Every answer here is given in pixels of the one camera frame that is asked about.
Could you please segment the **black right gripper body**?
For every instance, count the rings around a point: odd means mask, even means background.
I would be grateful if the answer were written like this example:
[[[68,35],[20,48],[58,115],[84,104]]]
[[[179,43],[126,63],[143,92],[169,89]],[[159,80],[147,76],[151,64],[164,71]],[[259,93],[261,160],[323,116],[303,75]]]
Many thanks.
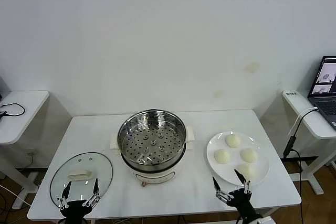
[[[231,191],[228,194],[232,198],[228,199],[226,204],[238,210],[243,222],[253,222],[259,218],[259,214],[250,203],[251,194],[245,193],[243,188]]]

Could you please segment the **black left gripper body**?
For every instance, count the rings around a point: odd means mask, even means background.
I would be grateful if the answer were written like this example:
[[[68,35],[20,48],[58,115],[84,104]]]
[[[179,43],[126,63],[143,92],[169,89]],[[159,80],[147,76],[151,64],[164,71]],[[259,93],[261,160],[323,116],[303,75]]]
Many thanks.
[[[69,201],[67,208],[61,207],[60,212],[63,215],[63,218],[59,220],[59,223],[88,224],[85,216],[92,212],[93,207],[85,202],[85,200]]]

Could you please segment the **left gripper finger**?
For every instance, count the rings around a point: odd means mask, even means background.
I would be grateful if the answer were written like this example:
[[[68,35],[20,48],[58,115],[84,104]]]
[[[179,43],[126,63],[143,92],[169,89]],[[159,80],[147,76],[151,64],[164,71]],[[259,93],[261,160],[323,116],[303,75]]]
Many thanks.
[[[71,181],[63,189],[61,197],[57,198],[57,200],[59,202],[59,208],[61,210],[64,210],[64,209],[69,207],[67,199],[68,199],[68,196],[69,196],[70,188],[71,188]]]
[[[82,206],[83,207],[94,207],[98,201],[100,200],[100,194],[99,194],[99,184],[98,184],[98,178],[96,178],[92,195],[87,199]]]

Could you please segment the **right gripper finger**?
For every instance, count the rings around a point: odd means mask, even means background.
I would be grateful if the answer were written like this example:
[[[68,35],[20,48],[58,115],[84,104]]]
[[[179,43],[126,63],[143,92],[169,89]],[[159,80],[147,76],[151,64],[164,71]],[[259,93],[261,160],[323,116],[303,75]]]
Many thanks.
[[[245,194],[250,194],[251,191],[249,189],[249,185],[250,185],[250,181],[246,180],[246,178],[243,176],[243,174],[241,174],[239,171],[237,171],[236,169],[234,169],[235,174],[237,175],[239,181],[243,184],[244,186],[244,193]]]
[[[218,182],[216,181],[215,177],[212,177],[214,188],[215,188],[215,196],[222,202],[228,203],[232,199],[234,199],[233,195],[230,195],[229,193],[222,191]]]

